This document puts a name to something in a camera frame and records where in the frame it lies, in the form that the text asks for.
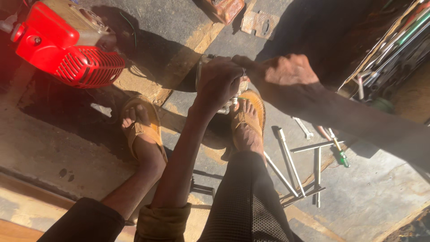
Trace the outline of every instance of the screw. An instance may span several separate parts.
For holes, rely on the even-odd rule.
[[[104,23],[97,21],[97,25],[99,25],[100,27],[104,28]]]
[[[93,18],[97,18],[97,15],[96,15],[95,13],[93,13],[93,12],[91,12],[91,11],[88,11],[88,13],[91,15],[91,17],[93,17]]]

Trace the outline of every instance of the sandal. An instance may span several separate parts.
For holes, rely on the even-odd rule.
[[[239,124],[249,125],[263,139],[264,125],[266,123],[266,108],[264,107],[263,99],[261,99],[258,93],[256,93],[253,90],[246,90],[239,96],[239,98],[245,98],[251,102],[251,104],[254,106],[254,109],[257,110],[258,122],[256,122],[256,120],[254,119],[251,119],[250,116],[244,113],[243,111],[239,111],[236,114],[234,119],[231,121],[231,130],[233,132],[233,143],[236,146],[236,148],[238,147],[238,145],[236,143],[236,139],[234,138],[234,132],[236,131]]]
[[[158,145],[158,148],[161,151],[161,154],[163,155],[164,161],[167,163],[167,156],[166,151],[163,147],[163,142],[161,141],[161,124],[160,124],[160,118],[158,117],[157,111],[155,110],[154,105],[152,104],[151,100],[149,98],[143,96],[143,95],[137,95],[132,98],[130,98],[123,107],[123,110],[121,112],[121,118],[124,117],[125,111],[127,109],[130,109],[131,107],[135,107],[137,105],[142,105],[148,110],[148,117],[149,121],[151,122],[151,126],[147,126],[143,124],[138,115],[136,115],[136,122],[134,122],[131,127],[130,133],[127,137],[130,151],[134,158],[137,159],[136,152],[133,150],[133,142],[135,138],[139,134],[145,134],[148,137],[150,137],[155,143]]]

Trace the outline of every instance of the green screwdriver handle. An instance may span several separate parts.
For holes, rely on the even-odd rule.
[[[344,167],[349,168],[351,167],[351,164],[349,163],[348,157],[345,154],[345,151],[341,150],[339,152],[339,155],[341,157],[341,163],[344,164]]]

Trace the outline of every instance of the spanner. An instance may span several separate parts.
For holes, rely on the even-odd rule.
[[[296,118],[296,117],[292,117],[292,118],[297,121],[300,128],[304,131],[304,133],[306,134],[307,140],[309,140],[311,137],[313,137],[313,133],[311,133],[311,132],[309,132],[309,130],[307,130],[307,128],[304,126],[304,124],[301,122],[301,120],[299,118]]]

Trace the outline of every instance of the red engine cover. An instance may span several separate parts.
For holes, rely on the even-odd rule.
[[[116,52],[76,46],[79,32],[42,2],[36,2],[18,27],[16,53],[67,85],[97,88],[113,83],[125,67]]]

